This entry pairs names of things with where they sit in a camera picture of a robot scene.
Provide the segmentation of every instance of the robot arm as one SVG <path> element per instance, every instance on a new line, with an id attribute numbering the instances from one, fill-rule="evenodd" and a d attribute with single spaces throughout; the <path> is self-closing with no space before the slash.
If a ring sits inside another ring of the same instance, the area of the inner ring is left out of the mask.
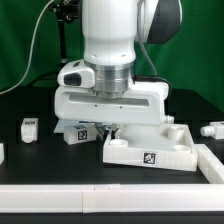
<path id="1" fill-rule="evenodd" d="M 147 125 L 166 122 L 168 85 L 133 84 L 139 19 L 140 41 L 165 43 L 180 28 L 180 1 L 82 0 L 84 59 L 67 64 L 58 76 L 61 87 L 55 111 L 59 118 Z"/>

